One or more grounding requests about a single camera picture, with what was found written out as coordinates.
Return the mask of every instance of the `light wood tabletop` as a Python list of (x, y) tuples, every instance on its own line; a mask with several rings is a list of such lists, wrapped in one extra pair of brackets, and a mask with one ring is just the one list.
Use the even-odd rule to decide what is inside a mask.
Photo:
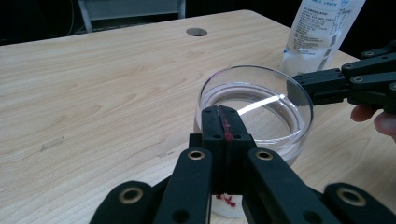
[[(289, 30), (241, 10), (0, 47), (0, 221), (89, 223), (117, 185), (157, 184), (188, 146), (204, 82), (235, 65), (278, 69)], [(354, 61), (338, 52), (331, 67)], [(396, 212), (396, 146), (352, 108), (315, 106), (292, 168), (314, 189), (346, 182)]]

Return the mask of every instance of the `human hand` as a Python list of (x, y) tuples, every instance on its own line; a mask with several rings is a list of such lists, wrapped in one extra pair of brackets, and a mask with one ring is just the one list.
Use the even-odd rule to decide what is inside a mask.
[[(350, 117), (362, 122), (370, 119), (376, 112), (376, 108), (371, 105), (357, 105), (353, 108)], [(379, 133), (391, 136), (396, 143), (396, 115), (382, 112), (374, 119), (374, 126)]]

